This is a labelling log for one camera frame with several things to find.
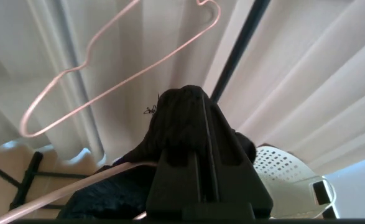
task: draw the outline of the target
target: clothes hanger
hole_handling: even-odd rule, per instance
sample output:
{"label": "clothes hanger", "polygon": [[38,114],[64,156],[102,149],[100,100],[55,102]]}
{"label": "clothes hanger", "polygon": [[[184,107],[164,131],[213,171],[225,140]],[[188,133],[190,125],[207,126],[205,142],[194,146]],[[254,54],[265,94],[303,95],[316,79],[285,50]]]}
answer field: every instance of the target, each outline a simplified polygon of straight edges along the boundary
{"label": "clothes hanger", "polygon": [[[217,8],[217,16],[216,19],[214,20],[214,22],[209,25],[206,29],[202,30],[201,32],[199,32],[197,35],[195,35],[194,37],[192,37],[190,40],[186,41],[184,44],[182,44],[181,46],[179,46],[178,48],[176,48],[173,52],[169,53],[168,55],[166,55],[164,58],[160,59],[159,61],[153,63],[152,65],[146,67],[145,69],[141,70],[140,72],[135,73],[133,76],[125,79],[124,81],[122,81],[121,83],[118,83],[117,85],[115,85],[114,87],[106,90],[105,92],[101,93],[100,95],[94,97],[92,100],[88,101],[87,103],[85,103],[84,105],[81,105],[80,107],[78,107],[77,109],[73,110],[72,112],[66,114],[64,117],[58,119],[57,121],[53,122],[52,124],[48,125],[47,127],[43,128],[40,131],[37,131],[34,134],[29,134],[27,132],[27,122],[31,116],[31,114],[33,113],[35,107],[41,102],[41,100],[43,99],[43,97],[59,82],[59,80],[67,73],[69,72],[74,72],[77,70],[80,70],[82,68],[85,68],[88,63],[90,62],[90,56],[91,56],[91,48],[92,46],[95,44],[95,42],[98,40],[99,37],[101,37],[101,35],[107,30],[109,29],[109,27],[116,22],[121,16],[123,16],[125,13],[127,13],[133,6],[135,6],[137,3],[139,2],[139,0],[132,0],[123,10],[121,10],[119,13],[117,13],[107,24],[105,24],[95,35],[94,37],[90,40],[90,43],[87,46],[87,53],[86,53],[86,60],[80,65],[77,66],[75,68],[71,68],[71,69],[67,69],[64,70],[63,72],[61,72],[60,74],[58,74],[45,88],[44,90],[37,96],[37,98],[33,101],[33,103],[29,106],[29,108],[27,109],[27,111],[25,112],[25,114],[23,115],[22,119],[21,119],[21,125],[20,125],[20,133],[23,137],[25,138],[32,138],[32,137],[36,137],[40,134],[43,134],[44,132],[48,131],[49,129],[55,127],[56,125],[60,124],[62,121],[65,121],[67,118],[73,116],[74,114],[76,114],[77,112],[79,112],[80,110],[86,108],[87,106],[91,105],[92,103],[96,102],[97,100],[101,99],[102,97],[106,96],[107,94],[111,93],[113,90],[116,90],[117,88],[119,88],[120,86],[123,86],[124,84],[126,84],[127,82],[137,78],[138,76],[142,75],[143,73],[145,73],[146,71],[150,70],[151,68],[154,68],[155,66],[159,65],[160,63],[164,62],[165,60],[167,60],[168,58],[170,58],[171,56],[173,56],[174,54],[176,54],[178,51],[182,50],[184,47],[186,47],[188,44],[190,44],[191,42],[193,42],[194,40],[196,40],[197,38],[199,38],[201,35],[203,35],[206,31],[210,30],[213,26],[215,26],[215,24],[218,22],[219,17],[221,15],[221,7],[214,1],[214,0],[204,0],[204,1],[200,1],[200,0],[196,0],[196,3],[199,6],[202,6],[204,4],[206,4],[207,2],[212,2],[216,8]],[[43,197],[40,197],[38,199],[35,199],[29,203],[26,203],[24,205],[21,205],[20,207],[17,207],[13,210],[11,210],[10,212],[6,213],[5,215],[0,217],[0,224],[3,223],[9,223],[12,222],[20,217],[23,217],[24,215],[27,215],[28,213],[39,209],[41,207],[43,207],[44,205],[47,205],[55,200],[58,200],[64,196],[67,196],[69,194],[72,194],[74,192],[76,192],[77,190],[80,190],[84,187],[87,187],[91,184],[95,184],[103,179],[106,179],[108,177],[111,177],[113,175],[116,175],[120,172],[124,172],[126,170],[132,169],[134,167],[137,166],[156,166],[157,164],[155,162],[140,162],[140,163],[130,163],[130,162],[125,162],[123,164],[120,164],[118,166],[112,167],[108,170],[102,171],[100,173],[97,173],[95,175],[89,176],[83,180],[79,180],[78,182],[75,182],[73,184],[70,184],[66,187],[62,187],[61,189],[58,189],[52,193],[49,193]],[[142,213],[139,216],[137,216],[134,219],[140,219],[142,217],[144,217],[146,215],[146,213]]]}

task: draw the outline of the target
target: dark garment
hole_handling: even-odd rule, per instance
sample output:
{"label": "dark garment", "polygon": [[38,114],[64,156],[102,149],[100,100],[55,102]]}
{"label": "dark garment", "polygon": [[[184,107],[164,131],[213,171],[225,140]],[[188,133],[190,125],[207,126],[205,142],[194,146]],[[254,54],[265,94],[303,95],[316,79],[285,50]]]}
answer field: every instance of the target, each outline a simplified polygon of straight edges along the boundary
{"label": "dark garment", "polygon": [[[113,166],[124,162],[158,161],[163,149],[204,149],[206,131],[201,113],[202,93],[198,86],[163,93],[142,142]],[[235,132],[235,135],[249,160],[254,162],[254,144],[241,133]],[[109,168],[105,166],[97,172]],[[58,218],[132,219],[145,211],[154,174],[154,167],[136,167],[81,189],[72,195]]]}

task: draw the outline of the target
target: wooden floor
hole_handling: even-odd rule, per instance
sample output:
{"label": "wooden floor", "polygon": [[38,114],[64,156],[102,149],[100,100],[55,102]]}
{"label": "wooden floor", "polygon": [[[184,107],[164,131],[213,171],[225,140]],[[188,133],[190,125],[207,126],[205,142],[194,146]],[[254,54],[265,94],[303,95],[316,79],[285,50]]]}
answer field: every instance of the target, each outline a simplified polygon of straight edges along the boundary
{"label": "wooden floor", "polygon": [[[34,150],[27,146],[16,146],[7,150],[0,148],[0,169],[21,182],[33,153]],[[40,163],[39,171],[91,175],[98,169],[89,154],[73,165],[68,165],[58,160],[54,150],[45,151],[43,154],[44,158]],[[26,202],[30,202],[75,181],[78,181],[78,179],[35,177],[27,194]],[[16,187],[0,178],[0,216],[8,212],[9,204],[12,202],[16,192]],[[69,198],[70,195],[52,204],[64,205]],[[38,209],[24,218],[55,218],[58,212],[59,210]]]}

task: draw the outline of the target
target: curtain fold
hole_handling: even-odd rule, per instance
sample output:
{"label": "curtain fold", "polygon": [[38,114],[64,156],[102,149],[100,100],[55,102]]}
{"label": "curtain fold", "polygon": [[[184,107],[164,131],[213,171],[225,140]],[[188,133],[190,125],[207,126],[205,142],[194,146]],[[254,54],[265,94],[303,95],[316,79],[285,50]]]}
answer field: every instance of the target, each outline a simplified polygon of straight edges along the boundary
{"label": "curtain fold", "polygon": [[320,174],[365,159],[365,1],[272,1],[219,104]]}
{"label": "curtain fold", "polygon": [[[96,161],[121,157],[144,137],[151,116],[143,112],[157,103],[158,94],[208,82],[212,90],[219,76],[209,73],[213,61],[225,63],[252,4],[218,1],[219,23],[177,55],[45,134],[22,139],[19,121],[30,103],[56,74],[83,63],[90,39],[128,2],[0,0],[0,144],[15,139],[34,149],[51,144],[61,159],[83,148]],[[209,26],[215,13],[210,3],[197,6],[194,0],[141,1],[97,41],[90,64],[65,75],[43,99],[29,132],[160,60]]]}

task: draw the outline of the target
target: laundry basket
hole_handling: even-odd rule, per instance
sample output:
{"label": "laundry basket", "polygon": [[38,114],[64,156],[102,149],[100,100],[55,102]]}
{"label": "laundry basket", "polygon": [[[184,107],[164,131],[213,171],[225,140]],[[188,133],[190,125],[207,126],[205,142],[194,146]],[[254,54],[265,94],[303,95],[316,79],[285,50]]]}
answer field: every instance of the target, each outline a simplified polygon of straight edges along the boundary
{"label": "laundry basket", "polygon": [[[253,164],[274,201],[272,218],[316,218],[336,199],[334,187],[295,156],[270,146],[257,148]],[[331,203],[319,205],[313,184],[323,182]]]}

